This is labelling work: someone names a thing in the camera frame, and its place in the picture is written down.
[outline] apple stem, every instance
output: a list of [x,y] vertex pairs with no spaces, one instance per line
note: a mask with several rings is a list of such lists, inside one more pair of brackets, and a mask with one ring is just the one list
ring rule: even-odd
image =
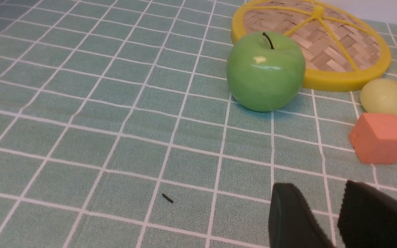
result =
[[269,41],[269,44],[271,45],[271,49],[274,49],[274,45],[272,45],[272,41],[271,38],[269,38],[269,36],[267,36],[266,32],[263,32],[263,35],[266,37],[266,39]]

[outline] toy fruit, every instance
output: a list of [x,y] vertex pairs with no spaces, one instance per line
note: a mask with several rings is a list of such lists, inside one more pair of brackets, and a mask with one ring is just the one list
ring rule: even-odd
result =
[[369,113],[394,114],[397,117],[397,82],[377,79],[367,83],[360,94],[361,104]]
[[285,35],[255,32],[243,36],[227,59],[227,83],[244,107],[268,112],[288,104],[301,89],[306,61]]

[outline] woven bamboo tray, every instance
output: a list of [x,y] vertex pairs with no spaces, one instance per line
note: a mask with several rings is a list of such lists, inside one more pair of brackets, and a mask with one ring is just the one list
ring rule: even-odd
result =
[[305,88],[360,90],[388,69],[390,51],[383,38],[333,6],[310,0],[254,0],[237,12],[233,43],[240,34],[274,31],[299,44],[306,58]]

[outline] yellow-green ball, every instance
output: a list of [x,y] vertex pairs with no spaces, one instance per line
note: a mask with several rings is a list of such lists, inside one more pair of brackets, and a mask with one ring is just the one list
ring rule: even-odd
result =
[[397,82],[377,79],[367,83],[359,96],[369,113],[394,114],[397,117]]

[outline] yellow plastic rim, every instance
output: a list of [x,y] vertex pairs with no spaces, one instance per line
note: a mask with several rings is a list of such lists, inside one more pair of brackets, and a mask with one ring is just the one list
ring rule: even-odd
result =
[[[351,14],[336,8],[334,6],[325,4],[325,3],[320,3],[317,1],[311,1],[311,0],[301,0],[304,2],[311,2],[314,4],[314,11],[313,13],[302,11],[300,9],[296,8],[289,8],[289,7],[281,7],[281,6],[256,6],[260,3],[266,2],[268,0],[252,0],[240,8],[235,12],[233,20],[232,20],[232,31],[231,31],[231,40],[233,44],[236,44],[236,42],[246,35],[246,30],[244,29],[243,26],[243,17],[244,14],[251,10],[251,9],[285,9],[285,10],[290,10],[294,12],[299,12],[303,14],[307,14],[310,17],[302,22],[301,24],[297,25],[296,27],[292,28],[289,30],[285,35],[289,36],[291,33],[293,33],[296,29],[302,27],[304,24],[312,21],[312,20],[318,20],[321,22],[321,24],[326,28],[328,33],[331,35],[331,37],[334,39],[334,41],[339,44],[339,47],[341,48],[342,52],[344,53],[345,57],[349,60],[353,68],[355,69],[354,72],[326,72],[326,71],[320,71],[320,70],[315,70],[315,69],[306,69],[306,75],[304,77],[304,84],[303,88],[307,89],[314,89],[317,91],[341,91],[341,92],[346,92],[346,91],[359,91],[364,87],[364,85],[371,80],[377,79],[382,77],[388,67],[390,66],[391,62],[391,54],[390,54],[390,49],[385,42],[385,40],[377,33],[373,28],[371,28],[368,24],[365,22],[361,21],[355,16],[352,16]],[[361,25],[361,27],[358,27],[357,25],[347,22],[345,20],[340,20],[336,18],[331,18],[327,16],[323,16],[324,8],[330,8],[333,9],[339,13],[345,14],[346,16],[352,18],[355,20],[357,23]],[[371,36],[373,36],[376,39],[376,42],[379,45],[379,48],[381,50],[381,55],[379,58],[379,61],[373,65],[372,67],[365,69],[365,70],[359,70],[353,60],[350,58],[346,50],[344,49],[343,45],[339,43],[337,38],[332,35],[332,31],[326,25],[326,23],[323,21],[325,20],[331,20],[331,21],[337,21],[337,22],[342,22],[344,24],[347,24],[351,27],[355,27],[358,30],[361,30],[362,32],[365,32]]]

